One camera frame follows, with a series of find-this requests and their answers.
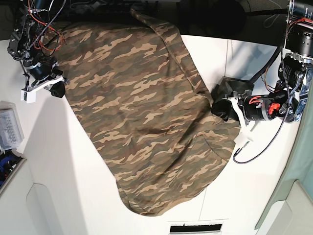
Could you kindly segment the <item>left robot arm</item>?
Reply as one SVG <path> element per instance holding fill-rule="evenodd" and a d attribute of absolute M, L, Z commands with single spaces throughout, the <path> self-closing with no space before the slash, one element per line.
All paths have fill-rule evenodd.
<path fill-rule="evenodd" d="M 286 33 L 268 62 L 249 80 L 225 77 L 213 91 L 212 113 L 250 121 L 298 121 L 313 79 L 313 2 L 291 0 Z"/>

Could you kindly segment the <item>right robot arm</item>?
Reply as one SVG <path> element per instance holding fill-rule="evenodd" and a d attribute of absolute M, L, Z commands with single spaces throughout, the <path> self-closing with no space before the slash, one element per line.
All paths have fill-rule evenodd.
<path fill-rule="evenodd" d="M 36 93 L 46 89 L 54 97 L 65 95 L 68 82 L 54 57 L 65 43 L 63 33 L 53 27 L 66 1 L 24 0 L 17 11 L 7 52 L 18 61 L 25 76 L 21 99 L 35 102 Z"/>

